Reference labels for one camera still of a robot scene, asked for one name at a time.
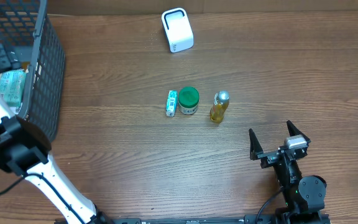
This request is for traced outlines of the green lid white jar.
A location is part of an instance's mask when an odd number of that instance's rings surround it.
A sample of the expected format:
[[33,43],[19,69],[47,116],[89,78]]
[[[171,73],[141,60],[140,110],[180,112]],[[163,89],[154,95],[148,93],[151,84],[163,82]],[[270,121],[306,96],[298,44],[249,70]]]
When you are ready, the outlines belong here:
[[198,110],[200,94],[192,86],[182,88],[178,94],[179,110],[185,115],[194,114]]

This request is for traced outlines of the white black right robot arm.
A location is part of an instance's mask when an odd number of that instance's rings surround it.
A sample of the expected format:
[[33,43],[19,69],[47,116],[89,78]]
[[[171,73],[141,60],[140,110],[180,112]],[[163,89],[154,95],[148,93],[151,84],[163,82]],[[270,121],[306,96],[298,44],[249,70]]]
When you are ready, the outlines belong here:
[[[326,181],[318,175],[302,176],[297,160],[307,156],[310,138],[303,134],[290,120],[287,121],[289,137],[274,152],[264,153],[257,136],[249,130],[250,159],[259,160],[261,168],[273,167],[280,190],[271,196],[256,214],[254,222],[269,223],[329,223],[329,216],[322,215],[325,207]],[[282,194],[286,206],[263,218],[264,208]]]

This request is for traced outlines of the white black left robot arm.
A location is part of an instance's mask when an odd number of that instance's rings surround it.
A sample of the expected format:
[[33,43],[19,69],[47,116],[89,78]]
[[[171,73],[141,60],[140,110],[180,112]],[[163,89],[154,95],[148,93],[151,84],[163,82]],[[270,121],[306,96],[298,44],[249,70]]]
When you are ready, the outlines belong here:
[[26,180],[56,206],[64,223],[112,223],[60,170],[51,148],[40,128],[14,114],[0,93],[0,169],[19,176],[0,196]]

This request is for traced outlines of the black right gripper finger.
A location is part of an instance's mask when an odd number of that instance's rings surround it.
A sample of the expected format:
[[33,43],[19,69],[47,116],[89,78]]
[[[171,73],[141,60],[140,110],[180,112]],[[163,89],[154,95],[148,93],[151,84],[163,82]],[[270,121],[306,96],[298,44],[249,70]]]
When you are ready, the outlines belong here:
[[257,160],[260,154],[263,154],[264,151],[255,135],[253,129],[249,129],[249,138],[250,138],[250,160]]
[[307,144],[311,142],[310,138],[303,134],[290,120],[287,121],[287,129],[290,136],[302,135]]

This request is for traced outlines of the small teal gum pack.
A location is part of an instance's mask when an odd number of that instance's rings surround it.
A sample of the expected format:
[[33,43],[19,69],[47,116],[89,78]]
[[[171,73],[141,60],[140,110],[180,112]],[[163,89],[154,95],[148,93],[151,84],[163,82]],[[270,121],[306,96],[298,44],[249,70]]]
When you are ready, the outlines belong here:
[[174,117],[177,108],[178,92],[176,90],[170,90],[167,96],[166,103],[166,115],[168,117]]

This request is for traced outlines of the yellow oil bottle silver cap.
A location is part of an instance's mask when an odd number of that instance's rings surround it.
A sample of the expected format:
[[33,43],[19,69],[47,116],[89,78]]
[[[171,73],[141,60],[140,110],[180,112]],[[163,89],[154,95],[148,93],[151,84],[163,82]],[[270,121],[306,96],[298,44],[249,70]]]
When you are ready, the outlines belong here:
[[221,123],[224,119],[224,113],[229,106],[229,93],[221,90],[214,96],[213,105],[210,109],[209,117],[215,123]]

